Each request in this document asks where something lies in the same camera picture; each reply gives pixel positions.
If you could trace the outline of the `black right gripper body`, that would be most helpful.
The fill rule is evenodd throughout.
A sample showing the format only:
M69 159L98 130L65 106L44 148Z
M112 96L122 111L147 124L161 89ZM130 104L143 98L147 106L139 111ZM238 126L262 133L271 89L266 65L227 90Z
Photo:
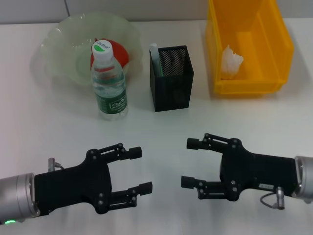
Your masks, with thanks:
M274 192L281 187L291 196L297 186L295 159L251 153L239 139L229 139L222 146L220 179L229 201L237 201L246 189Z

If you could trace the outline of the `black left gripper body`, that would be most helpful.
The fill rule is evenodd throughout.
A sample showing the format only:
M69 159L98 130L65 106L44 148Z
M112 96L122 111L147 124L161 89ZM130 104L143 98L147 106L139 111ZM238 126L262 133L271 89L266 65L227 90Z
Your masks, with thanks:
M98 214L109 211L111 178L99 150L89 150L77 166L36 175L34 183L40 215L79 203L92 205Z

